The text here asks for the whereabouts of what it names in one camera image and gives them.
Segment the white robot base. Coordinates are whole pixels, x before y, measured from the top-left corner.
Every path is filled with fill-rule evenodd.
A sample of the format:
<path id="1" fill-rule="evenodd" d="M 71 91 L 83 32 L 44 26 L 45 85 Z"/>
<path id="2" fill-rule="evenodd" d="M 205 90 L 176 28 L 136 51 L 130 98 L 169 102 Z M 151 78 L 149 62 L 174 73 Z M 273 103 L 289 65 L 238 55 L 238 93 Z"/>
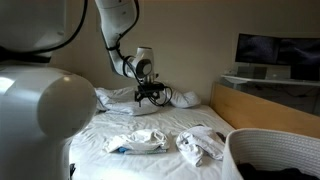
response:
<path id="1" fill-rule="evenodd" d="M 72 137 L 96 97 L 48 65 L 66 42 L 66 0 L 0 0 L 0 180 L 70 180 Z"/>

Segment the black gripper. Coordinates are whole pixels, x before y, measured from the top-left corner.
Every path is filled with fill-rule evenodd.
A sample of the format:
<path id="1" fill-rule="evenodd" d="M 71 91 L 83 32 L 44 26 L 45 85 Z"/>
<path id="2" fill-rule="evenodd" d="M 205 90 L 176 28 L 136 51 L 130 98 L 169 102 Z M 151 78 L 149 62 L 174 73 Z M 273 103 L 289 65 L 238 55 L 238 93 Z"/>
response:
<path id="1" fill-rule="evenodd" d="M 139 80 L 138 90 L 134 94 L 134 100 L 138 103 L 147 98 L 153 105 L 159 106 L 157 100 L 160 98 L 160 92 L 165 89 L 161 82 L 156 82 L 157 74 L 148 75 Z"/>

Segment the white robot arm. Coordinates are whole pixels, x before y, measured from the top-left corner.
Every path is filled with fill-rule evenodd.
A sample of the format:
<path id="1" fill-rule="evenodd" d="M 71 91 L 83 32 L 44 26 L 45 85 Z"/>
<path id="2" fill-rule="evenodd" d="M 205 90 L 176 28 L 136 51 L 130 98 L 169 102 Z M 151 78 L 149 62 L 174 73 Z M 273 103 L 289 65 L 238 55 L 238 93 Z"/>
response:
<path id="1" fill-rule="evenodd" d="M 136 25 L 140 16 L 139 0 L 95 0 L 101 20 L 101 32 L 112 62 L 113 71 L 118 75 L 133 78 L 138 87 L 134 100 L 138 103 L 147 98 L 153 105 L 160 106 L 162 83 L 155 82 L 153 49 L 138 47 L 136 55 L 124 56 L 120 51 L 121 39 Z"/>

